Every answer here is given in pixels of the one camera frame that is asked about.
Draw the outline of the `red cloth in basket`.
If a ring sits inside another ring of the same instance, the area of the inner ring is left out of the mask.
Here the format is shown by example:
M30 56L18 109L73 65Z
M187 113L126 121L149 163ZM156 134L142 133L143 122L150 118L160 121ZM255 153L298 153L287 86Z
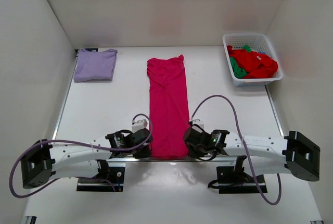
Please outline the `red cloth in basket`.
M240 49L245 49L249 55L246 66L248 74L243 79L268 79L278 71L278 63L268 55L253 51L248 45Z

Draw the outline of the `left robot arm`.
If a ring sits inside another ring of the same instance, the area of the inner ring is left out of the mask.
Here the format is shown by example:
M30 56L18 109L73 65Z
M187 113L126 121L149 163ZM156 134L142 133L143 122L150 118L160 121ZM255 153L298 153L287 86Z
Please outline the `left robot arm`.
M108 160L128 155L147 158L152 141L147 128L135 132L120 130L90 142L37 141L19 159L23 188L37 188L64 177L94 177L96 181L104 181L109 174Z

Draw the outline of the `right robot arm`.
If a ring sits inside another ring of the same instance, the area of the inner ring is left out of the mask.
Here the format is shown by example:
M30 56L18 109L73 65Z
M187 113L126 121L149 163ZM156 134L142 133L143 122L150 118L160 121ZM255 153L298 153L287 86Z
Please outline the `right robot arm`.
M227 130L205 132L198 125L189 127L184 134L189 154L200 159L207 154L213 158L246 156L245 161L234 168L238 182L246 182L251 176L267 174L291 174L310 182L319 180L320 147L298 131L277 138L245 135L241 137Z

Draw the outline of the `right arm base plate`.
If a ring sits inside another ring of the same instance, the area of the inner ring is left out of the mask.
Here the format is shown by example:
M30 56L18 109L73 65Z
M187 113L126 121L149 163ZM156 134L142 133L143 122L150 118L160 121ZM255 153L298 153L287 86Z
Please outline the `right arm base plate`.
M218 166L217 178L208 183L209 189L218 190L219 194L257 194L259 190L252 176L235 172L234 167Z

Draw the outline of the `white plastic basket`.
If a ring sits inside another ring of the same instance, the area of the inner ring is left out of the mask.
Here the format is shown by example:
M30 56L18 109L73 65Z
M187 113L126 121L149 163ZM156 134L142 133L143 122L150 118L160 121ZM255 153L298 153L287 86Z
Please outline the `white plastic basket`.
M223 46L226 54L227 64L230 69L233 84L235 86L253 86L253 85L268 85L273 81L279 81L283 77L283 71L280 66L278 57L274 51L272 44L270 43L268 37L262 33L228 33L223 35ZM227 51L227 46L231 45L234 49L240 49L244 45L248 45L253 51L265 52L271 59L278 63L278 71L272 78L268 79L238 79L234 76L229 54Z

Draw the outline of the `folded lilac t-shirt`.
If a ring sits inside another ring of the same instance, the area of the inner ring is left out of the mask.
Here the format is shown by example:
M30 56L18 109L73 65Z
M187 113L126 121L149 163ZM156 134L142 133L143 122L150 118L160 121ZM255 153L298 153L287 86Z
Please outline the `folded lilac t-shirt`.
M118 51L108 49L102 52L81 49L78 54L77 66L73 80L75 83L92 80L112 81Z

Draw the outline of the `pink t-shirt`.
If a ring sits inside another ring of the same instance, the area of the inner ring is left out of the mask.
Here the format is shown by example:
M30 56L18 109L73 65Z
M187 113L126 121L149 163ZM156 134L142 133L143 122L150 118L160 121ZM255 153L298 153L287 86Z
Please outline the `pink t-shirt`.
M179 159L188 155L183 135L188 128L189 109L184 56L147 61L149 118L153 124L151 143L155 159Z

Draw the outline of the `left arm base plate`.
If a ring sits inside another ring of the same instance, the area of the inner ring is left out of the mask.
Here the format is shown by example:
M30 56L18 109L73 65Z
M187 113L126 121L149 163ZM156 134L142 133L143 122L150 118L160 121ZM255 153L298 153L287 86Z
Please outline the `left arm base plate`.
M97 173L93 176L78 177L76 190L78 192L122 192L125 163L98 160L97 165Z

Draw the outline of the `green cloth in basket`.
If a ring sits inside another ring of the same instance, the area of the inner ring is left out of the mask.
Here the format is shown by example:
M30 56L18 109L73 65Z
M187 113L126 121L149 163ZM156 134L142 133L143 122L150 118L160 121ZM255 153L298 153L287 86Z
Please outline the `green cloth in basket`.
M248 74L246 70L248 52L245 49L233 49L231 45L227 46L227 50L234 76L243 79Z

